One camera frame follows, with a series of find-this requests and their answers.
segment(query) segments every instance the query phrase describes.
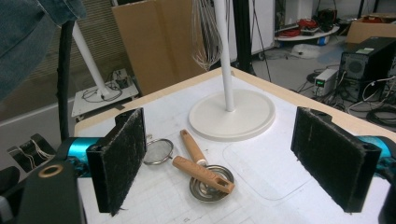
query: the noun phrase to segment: white pole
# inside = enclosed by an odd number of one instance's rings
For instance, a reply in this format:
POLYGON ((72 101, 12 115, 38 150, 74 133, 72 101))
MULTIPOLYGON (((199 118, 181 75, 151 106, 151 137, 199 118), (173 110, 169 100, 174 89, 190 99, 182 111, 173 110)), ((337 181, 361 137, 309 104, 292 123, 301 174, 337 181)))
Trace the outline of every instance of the white pole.
POLYGON ((93 77, 93 80, 94 80, 96 86, 98 87, 98 95, 108 95, 109 91, 106 88, 105 82, 103 81, 103 79, 100 75, 99 69, 96 66, 95 61, 93 60, 91 52, 88 49, 87 43, 85 42, 84 36, 82 35, 81 31, 79 30, 77 23, 75 23, 74 28, 73 28, 73 37, 76 41, 79 52, 81 53, 82 58, 85 61, 85 64, 87 64, 88 69, 91 72, 91 76, 93 77))
POLYGON ((221 71, 224 85, 224 95, 226 110, 228 112, 234 111, 233 105, 233 84, 231 77, 231 62, 230 62, 230 51, 228 47, 228 35, 227 35, 227 21, 225 18, 225 1, 215 0, 215 12, 216 22, 218 24, 218 30, 221 37, 223 46, 223 52, 221 53, 221 71))

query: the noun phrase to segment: wire whisk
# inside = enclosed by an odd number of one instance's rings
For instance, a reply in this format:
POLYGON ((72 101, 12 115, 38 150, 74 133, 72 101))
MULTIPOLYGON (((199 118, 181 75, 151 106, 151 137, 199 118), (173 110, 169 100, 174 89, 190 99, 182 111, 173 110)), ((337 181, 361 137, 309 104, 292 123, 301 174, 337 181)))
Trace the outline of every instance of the wire whisk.
POLYGON ((191 56, 206 71, 222 53, 222 44, 213 7, 209 0, 192 0, 191 56))

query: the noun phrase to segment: black equipment box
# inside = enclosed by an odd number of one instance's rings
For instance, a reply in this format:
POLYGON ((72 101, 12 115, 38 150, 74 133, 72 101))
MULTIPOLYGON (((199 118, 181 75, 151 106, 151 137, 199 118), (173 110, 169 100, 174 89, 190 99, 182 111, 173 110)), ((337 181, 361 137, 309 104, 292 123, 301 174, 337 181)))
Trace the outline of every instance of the black equipment box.
POLYGON ((378 80, 389 77, 395 52, 396 38, 378 36, 344 51, 338 80, 342 80, 340 85, 345 98, 353 102, 378 100, 386 85, 386 81, 378 80))

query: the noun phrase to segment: black foam pad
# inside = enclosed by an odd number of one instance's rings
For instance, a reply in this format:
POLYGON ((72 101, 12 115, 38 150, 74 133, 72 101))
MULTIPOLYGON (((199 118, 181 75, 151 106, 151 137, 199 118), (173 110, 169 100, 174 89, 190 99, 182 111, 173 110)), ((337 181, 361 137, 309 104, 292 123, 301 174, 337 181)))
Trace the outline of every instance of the black foam pad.
POLYGON ((332 117, 298 107, 291 150, 345 212, 360 212, 381 149, 332 123, 332 117))

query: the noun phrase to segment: blue jeans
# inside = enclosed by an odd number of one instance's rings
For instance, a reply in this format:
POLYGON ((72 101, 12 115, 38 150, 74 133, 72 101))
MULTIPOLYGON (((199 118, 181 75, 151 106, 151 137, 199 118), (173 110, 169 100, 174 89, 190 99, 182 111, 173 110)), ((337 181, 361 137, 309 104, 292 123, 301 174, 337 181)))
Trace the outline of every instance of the blue jeans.
POLYGON ((81 0, 0 0, 0 101, 44 59, 57 26, 85 16, 81 0))

